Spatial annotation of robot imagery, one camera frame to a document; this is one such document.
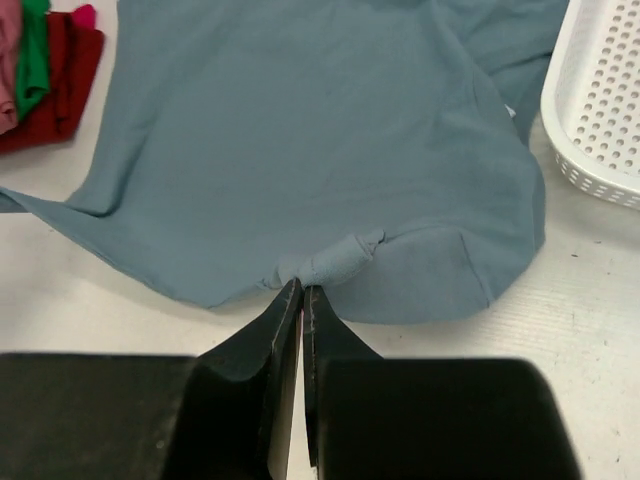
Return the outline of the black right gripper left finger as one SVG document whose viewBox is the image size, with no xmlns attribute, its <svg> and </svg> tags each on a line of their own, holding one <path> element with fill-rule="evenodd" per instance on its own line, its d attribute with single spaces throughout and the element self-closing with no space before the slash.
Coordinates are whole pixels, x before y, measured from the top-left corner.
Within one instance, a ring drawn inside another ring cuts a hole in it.
<svg viewBox="0 0 640 480">
<path fill-rule="evenodd" d="M 293 280 L 266 310 L 201 355 L 175 431 L 178 479 L 287 475 L 303 289 Z"/>
</svg>

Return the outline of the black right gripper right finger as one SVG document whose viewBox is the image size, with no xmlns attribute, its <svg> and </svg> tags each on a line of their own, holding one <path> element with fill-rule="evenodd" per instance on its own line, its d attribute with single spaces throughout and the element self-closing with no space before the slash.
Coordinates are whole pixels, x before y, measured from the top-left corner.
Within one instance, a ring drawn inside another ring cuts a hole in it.
<svg viewBox="0 0 640 480">
<path fill-rule="evenodd" d="M 318 467 L 320 374 L 336 359 L 380 360 L 376 353 L 335 313 L 322 287 L 304 291 L 302 309 L 304 400 L 310 465 Z"/>
</svg>

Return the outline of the blue t shirt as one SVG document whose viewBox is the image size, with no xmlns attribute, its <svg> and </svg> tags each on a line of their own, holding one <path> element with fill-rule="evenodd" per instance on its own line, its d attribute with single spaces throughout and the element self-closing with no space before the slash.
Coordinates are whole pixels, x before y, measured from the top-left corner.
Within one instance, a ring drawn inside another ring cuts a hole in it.
<svg viewBox="0 0 640 480">
<path fill-rule="evenodd" d="M 529 131 L 563 1 L 121 1 L 91 168 L 3 189 L 213 308 L 291 279 L 363 323 L 487 308 L 545 240 Z"/>
</svg>

